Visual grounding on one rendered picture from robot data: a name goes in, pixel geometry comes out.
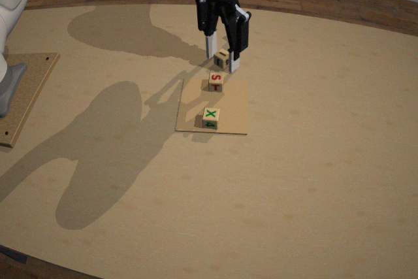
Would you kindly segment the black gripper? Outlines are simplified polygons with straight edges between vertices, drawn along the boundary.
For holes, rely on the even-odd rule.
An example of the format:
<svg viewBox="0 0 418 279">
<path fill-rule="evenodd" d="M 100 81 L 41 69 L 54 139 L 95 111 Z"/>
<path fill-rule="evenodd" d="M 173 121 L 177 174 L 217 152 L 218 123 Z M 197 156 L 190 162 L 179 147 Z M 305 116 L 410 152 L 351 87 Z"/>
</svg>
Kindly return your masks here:
<svg viewBox="0 0 418 279">
<path fill-rule="evenodd" d="M 240 8 L 238 0 L 195 1 L 197 4 L 198 29 L 204 31 L 206 36 L 206 57 L 210 59 L 217 52 L 215 31 L 220 16 L 222 23 L 225 25 L 229 42 L 229 72 L 232 73 L 239 67 L 240 53 L 248 47 L 251 12 L 244 12 Z"/>
</svg>

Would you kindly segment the tan square mat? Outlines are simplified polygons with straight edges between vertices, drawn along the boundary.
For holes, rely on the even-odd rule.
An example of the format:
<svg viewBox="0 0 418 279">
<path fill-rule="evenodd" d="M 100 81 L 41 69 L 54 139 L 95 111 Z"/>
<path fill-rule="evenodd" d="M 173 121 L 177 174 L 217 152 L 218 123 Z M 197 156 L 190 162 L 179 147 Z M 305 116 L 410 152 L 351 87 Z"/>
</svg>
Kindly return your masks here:
<svg viewBox="0 0 418 279">
<path fill-rule="evenodd" d="M 209 91 L 208 80 L 184 79 L 175 131 L 247 135 L 248 80 L 224 80 L 223 92 Z M 219 108 L 218 129 L 202 127 L 205 107 Z"/>
</svg>

